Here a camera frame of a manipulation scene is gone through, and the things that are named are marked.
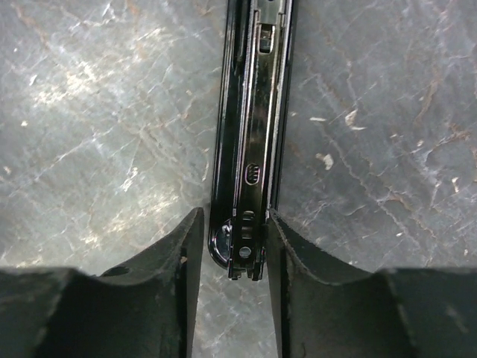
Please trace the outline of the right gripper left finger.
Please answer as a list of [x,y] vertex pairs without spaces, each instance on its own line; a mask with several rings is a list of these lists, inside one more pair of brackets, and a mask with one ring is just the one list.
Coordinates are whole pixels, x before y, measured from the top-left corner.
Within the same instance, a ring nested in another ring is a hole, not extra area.
[[99,276],[1,269],[3,357],[190,357],[204,212]]

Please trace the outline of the black stapler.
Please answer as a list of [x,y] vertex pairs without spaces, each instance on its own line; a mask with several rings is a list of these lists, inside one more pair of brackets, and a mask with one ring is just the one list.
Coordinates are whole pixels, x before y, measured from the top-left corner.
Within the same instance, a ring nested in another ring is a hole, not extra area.
[[207,245],[231,280],[262,278],[278,205],[296,1],[230,1]]

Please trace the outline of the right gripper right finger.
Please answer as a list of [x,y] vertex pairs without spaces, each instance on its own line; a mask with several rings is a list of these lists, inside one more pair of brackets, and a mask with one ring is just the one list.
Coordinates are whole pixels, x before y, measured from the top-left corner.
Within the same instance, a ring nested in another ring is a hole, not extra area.
[[280,357],[474,357],[474,268],[356,268],[276,212],[267,266]]

